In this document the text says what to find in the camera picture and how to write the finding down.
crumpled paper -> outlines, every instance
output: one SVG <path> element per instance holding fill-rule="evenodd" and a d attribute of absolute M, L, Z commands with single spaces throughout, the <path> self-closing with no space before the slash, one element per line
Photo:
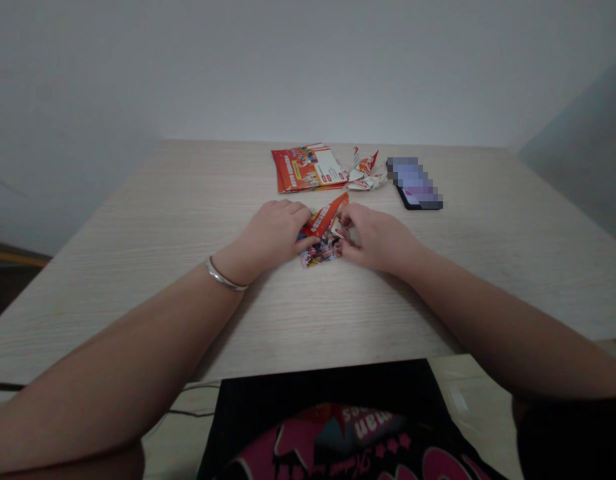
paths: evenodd
<path fill-rule="evenodd" d="M 346 184 L 346 188 L 349 190 L 370 191 L 379 188 L 384 182 L 386 182 L 388 179 L 388 170 L 386 169 L 378 175 L 370 175 L 371 170 L 375 166 L 378 153 L 379 150 L 377 150 L 372 156 L 362 157 L 359 153 L 359 148 L 355 147 L 355 166 L 352 172 L 350 172 L 350 176 L 348 178 L 350 182 Z"/>
<path fill-rule="evenodd" d="M 348 236 L 349 228 L 341 224 L 341 212 L 348 205 L 348 192 L 338 196 L 316 212 L 299 232 L 298 239 L 318 237 L 319 242 L 299 254 L 301 264 L 308 268 L 332 261 L 340 249 L 339 240 Z"/>

wooden table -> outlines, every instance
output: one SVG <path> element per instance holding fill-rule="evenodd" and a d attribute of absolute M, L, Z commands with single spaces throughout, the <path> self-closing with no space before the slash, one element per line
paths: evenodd
<path fill-rule="evenodd" d="M 160 144 L 0 318 L 0 381 L 30 382 L 234 238 L 260 204 L 279 198 L 270 150 L 290 146 Z M 514 156 L 494 148 L 376 147 L 382 160 L 419 157 L 444 208 L 405 210 L 392 185 L 352 192 L 352 201 L 395 215 L 424 244 L 588 338 L 616 338 L 616 241 Z M 351 165 L 352 145 L 333 150 Z M 317 209 L 340 193 L 288 198 Z M 402 282 L 342 259 L 308 270 L 296 259 L 248 290 L 199 376 L 459 351 Z"/>

silver bracelet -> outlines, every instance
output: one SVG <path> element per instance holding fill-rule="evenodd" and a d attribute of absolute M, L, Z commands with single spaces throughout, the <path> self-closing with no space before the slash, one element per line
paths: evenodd
<path fill-rule="evenodd" d="M 230 280 L 228 280 L 226 277 L 220 274 L 215 268 L 215 266 L 213 265 L 212 257 L 208 258 L 208 261 L 206 262 L 206 267 L 208 267 L 208 273 L 210 273 L 212 278 L 217 280 L 224 287 L 230 288 L 230 290 L 234 290 L 234 291 L 244 291 L 246 290 L 246 288 L 248 288 L 248 285 L 246 285 L 245 287 L 242 285 L 237 285 L 236 283 L 232 283 Z"/>

smartphone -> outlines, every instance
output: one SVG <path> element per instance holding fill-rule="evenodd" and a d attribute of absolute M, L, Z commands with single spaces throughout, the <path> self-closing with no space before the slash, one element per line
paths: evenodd
<path fill-rule="evenodd" d="M 417 157 L 388 157 L 388 178 L 408 210 L 439 210 L 443 197 L 424 172 Z"/>

left hand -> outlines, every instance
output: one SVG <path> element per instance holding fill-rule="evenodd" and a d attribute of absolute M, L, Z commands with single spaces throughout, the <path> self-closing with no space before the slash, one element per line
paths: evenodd
<path fill-rule="evenodd" d="M 213 255 L 215 268 L 238 285 L 249 285 L 262 272 L 292 259 L 319 242 L 318 237 L 297 240 L 310 210 L 301 202 L 264 203 L 238 238 Z"/>

